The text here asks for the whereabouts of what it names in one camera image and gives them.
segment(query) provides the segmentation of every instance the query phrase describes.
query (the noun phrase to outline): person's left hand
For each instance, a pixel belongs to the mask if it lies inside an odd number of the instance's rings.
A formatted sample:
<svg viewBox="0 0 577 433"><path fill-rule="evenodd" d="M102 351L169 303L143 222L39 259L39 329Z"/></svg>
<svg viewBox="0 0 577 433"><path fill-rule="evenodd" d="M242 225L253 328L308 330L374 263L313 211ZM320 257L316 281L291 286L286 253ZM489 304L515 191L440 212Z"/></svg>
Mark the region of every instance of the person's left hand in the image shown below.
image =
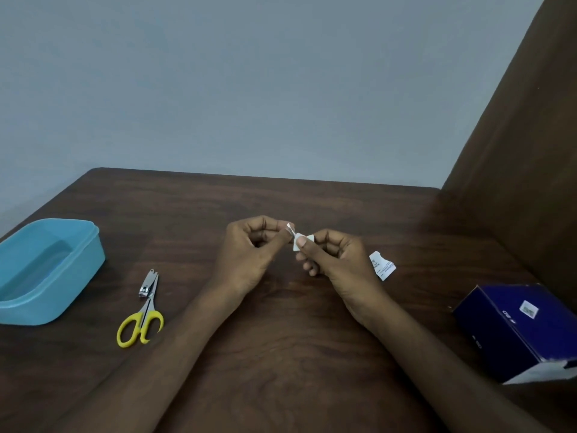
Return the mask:
<svg viewBox="0 0 577 433"><path fill-rule="evenodd" d="M292 240L287 223L267 216L230 223L209 284L242 300L258 284L278 251Z"/></svg>

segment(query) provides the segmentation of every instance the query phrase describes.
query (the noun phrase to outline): wood grain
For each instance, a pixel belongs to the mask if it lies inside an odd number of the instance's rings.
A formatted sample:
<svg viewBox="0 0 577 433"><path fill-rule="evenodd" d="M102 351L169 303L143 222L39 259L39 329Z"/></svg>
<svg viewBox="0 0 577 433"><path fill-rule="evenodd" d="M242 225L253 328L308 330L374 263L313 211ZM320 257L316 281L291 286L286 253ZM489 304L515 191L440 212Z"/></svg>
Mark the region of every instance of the wood grain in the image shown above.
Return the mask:
<svg viewBox="0 0 577 433"><path fill-rule="evenodd" d="M91 220L107 261L54 322L0 327L0 431L42 430L127 357L146 355L115 341L140 307L146 272L159 271L155 304L170 325L209 278L227 223L260 213L300 232L363 236L398 267L383 288L480 373L451 309L476 284L534 281L437 189L94 169L25 221ZM573 382L502 389L556 431L575 430ZM192 429L445 430L328 280L308 277L288 247L208 343L158 427Z"/></svg>
<svg viewBox="0 0 577 433"><path fill-rule="evenodd" d="M577 312L577 0L545 0L443 189Z"/></svg>

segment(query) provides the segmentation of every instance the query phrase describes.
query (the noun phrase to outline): white label sticker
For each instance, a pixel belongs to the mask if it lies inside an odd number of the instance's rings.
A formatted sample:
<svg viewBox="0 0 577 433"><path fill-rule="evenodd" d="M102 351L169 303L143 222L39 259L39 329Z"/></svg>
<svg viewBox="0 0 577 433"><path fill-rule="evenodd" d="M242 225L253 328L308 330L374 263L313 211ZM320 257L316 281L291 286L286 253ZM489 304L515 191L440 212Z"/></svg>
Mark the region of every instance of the white label sticker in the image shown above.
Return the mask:
<svg viewBox="0 0 577 433"><path fill-rule="evenodd" d="M531 304L529 301L523 301L523 304L519 307L519 310L525 315L528 315L531 319L535 319L539 309Z"/></svg>
<svg viewBox="0 0 577 433"><path fill-rule="evenodd" d="M292 250L293 250L294 252L298 252L298 251L300 250L300 249L298 248L298 246L297 246L297 239L298 239L299 237L304 237L304 236L305 236L305 234L301 234L300 232L297 232L297 235L294 236L294 242L293 242L293 244L292 244ZM307 238L308 238L309 240L311 240L311 241L314 241L314 234L307 235Z"/></svg>
<svg viewBox="0 0 577 433"><path fill-rule="evenodd" d="M386 277L391 275L396 269L396 266L392 262L381 257L378 250L374 251L369 258L373 263L374 271L382 281L385 281Z"/></svg>

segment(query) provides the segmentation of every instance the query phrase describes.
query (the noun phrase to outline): forearm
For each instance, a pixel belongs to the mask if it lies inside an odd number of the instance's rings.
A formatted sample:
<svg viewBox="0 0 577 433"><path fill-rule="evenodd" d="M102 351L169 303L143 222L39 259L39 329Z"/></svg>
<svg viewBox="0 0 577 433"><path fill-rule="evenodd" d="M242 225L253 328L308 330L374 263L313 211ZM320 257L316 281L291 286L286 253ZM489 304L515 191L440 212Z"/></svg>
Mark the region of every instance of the forearm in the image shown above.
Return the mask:
<svg viewBox="0 0 577 433"><path fill-rule="evenodd" d="M175 322L62 418L54 431L152 432L210 337L239 303L217 286L203 289Z"/></svg>
<svg viewBox="0 0 577 433"><path fill-rule="evenodd" d="M478 376L397 303L376 301L368 327L453 432L549 431Z"/></svg>

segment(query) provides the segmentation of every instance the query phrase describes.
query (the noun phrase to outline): dark blue cardboard box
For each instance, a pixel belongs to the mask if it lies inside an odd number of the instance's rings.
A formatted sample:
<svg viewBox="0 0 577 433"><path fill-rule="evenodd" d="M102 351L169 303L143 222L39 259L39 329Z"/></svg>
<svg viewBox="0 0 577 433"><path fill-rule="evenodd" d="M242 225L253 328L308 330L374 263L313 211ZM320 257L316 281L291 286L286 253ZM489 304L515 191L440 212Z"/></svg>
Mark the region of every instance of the dark blue cardboard box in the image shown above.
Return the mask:
<svg viewBox="0 0 577 433"><path fill-rule="evenodd" d="M577 376L577 316L540 284L477 286L453 315L503 384Z"/></svg>

